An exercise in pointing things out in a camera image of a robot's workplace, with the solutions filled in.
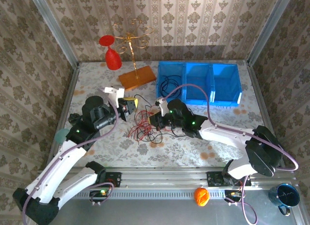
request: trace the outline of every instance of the orange fruit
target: orange fruit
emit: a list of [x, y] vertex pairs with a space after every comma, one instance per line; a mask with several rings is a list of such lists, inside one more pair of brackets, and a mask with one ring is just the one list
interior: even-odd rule
[[205, 188], [198, 188], [194, 192], [194, 198], [198, 206], [204, 207], [210, 200], [210, 194]]

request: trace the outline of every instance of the patterned table surface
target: patterned table surface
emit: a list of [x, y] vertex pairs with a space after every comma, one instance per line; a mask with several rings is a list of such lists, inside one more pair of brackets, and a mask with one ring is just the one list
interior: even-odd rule
[[[210, 112], [213, 120], [241, 128], [256, 128], [263, 125], [256, 96], [248, 74], [245, 61], [216, 61], [217, 63], [238, 64], [240, 81], [242, 84], [242, 99], [239, 107], [211, 106]], [[158, 61], [137, 62], [137, 68], [149, 65], [157, 75]], [[104, 96], [98, 88], [120, 84], [118, 76], [133, 70], [132, 62], [123, 62], [121, 69], [111, 71], [105, 63], [82, 63], [79, 65], [80, 74], [71, 101], [70, 113], [81, 114], [86, 98], [93, 95]], [[140, 94], [150, 103], [156, 100], [156, 82], [153, 81], [137, 89], [125, 92], [125, 96]], [[139, 110], [144, 110], [144, 102], [139, 100]], [[206, 115], [206, 106], [192, 106], [189, 108], [196, 114]], [[83, 167], [89, 161], [97, 161], [105, 167], [200, 167], [225, 166], [230, 159], [241, 157], [238, 148], [214, 141], [199, 140], [189, 137], [174, 138], [163, 136], [160, 144], [136, 142], [127, 138], [129, 130], [134, 125], [133, 115], [128, 122], [120, 120], [116, 131], [112, 135], [97, 141], [86, 155], [81, 158], [75, 167]], [[101, 134], [109, 131], [112, 126], [101, 130]]]

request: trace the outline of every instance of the blue plastic bin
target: blue plastic bin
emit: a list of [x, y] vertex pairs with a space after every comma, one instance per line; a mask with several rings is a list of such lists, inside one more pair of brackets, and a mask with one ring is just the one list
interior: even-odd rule
[[213, 64], [215, 98], [210, 105], [238, 106], [242, 88], [236, 64]]
[[[185, 83], [201, 87], [207, 93], [209, 102], [214, 100], [215, 84], [211, 64], [186, 63]], [[185, 104], [205, 105], [207, 101], [201, 90], [195, 87], [186, 87]]]
[[[185, 78], [185, 68], [184, 63], [180, 62], [165, 62], [160, 61], [158, 65], [158, 74], [157, 74], [157, 81], [156, 81], [156, 96], [157, 98], [161, 97], [160, 93], [160, 85], [165, 81], [165, 78], [169, 77], [169, 79], [175, 80], [178, 85], [181, 85], [184, 83]], [[168, 95], [173, 89], [175, 89], [175, 86], [173, 84], [167, 84], [167, 86], [162, 85], [165, 89], [165, 92], [163, 92], [163, 96]], [[184, 101], [184, 88], [181, 88], [181, 93], [177, 93], [174, 96], [171, 96], [167, 99], [167, 101], [171, 101], [175, 98], [180, 99], [181, 101]]]

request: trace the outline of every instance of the damask wallpaper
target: damask wallpaper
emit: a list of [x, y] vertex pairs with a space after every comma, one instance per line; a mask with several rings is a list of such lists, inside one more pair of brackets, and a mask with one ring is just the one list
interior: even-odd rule
[[45, 166], [71, 66], [32, 0], [0, 0], [0, 225], [21, 223], [12, 194]]
[[280, 142], [300, 164], [310, 211], [310, 0], [291, 0], [254, 65]]
[[[246, 59], [276, 0], [47, 0], [80, 62], [103, 61], [101, 36], [147, 26], [137, 60]], [[112, 28], [114, 23], [122, 27]], [[130, 52], [121, 55], [130, 60]]]

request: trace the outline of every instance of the orange wooden base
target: orange wooden base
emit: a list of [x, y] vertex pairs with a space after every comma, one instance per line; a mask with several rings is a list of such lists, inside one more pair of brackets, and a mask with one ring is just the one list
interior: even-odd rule
[[137, 88], [141, 85], [156, 80], [156, 76], [154, 75], [150, 66], [144, 66], [137, 69], [137, 74], [139, 77], [138, 79], [136, 78], [135, 71], [122, 74], [118, 77], [122, 83], [122, 86], [125, 88], [125, 91]]

